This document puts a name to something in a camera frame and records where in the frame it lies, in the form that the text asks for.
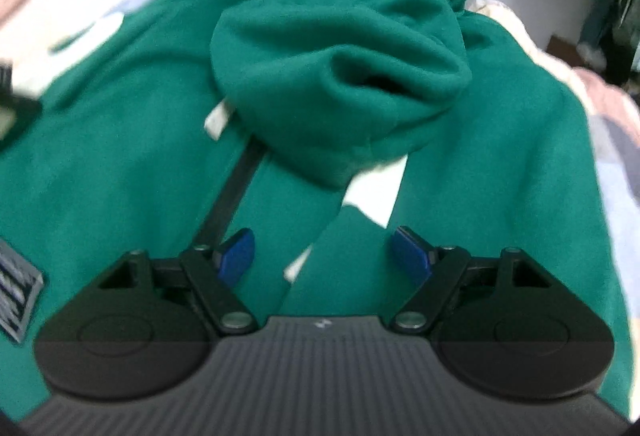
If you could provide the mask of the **dark red floor box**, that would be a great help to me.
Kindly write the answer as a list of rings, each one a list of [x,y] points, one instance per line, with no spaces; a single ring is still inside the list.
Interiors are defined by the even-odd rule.
[[[572,68],[587,66],[585,59],[578,53],[577,46],[555,34],[549,39],[546,52],[557,59],[563,60],[564,63],[567,63]]]

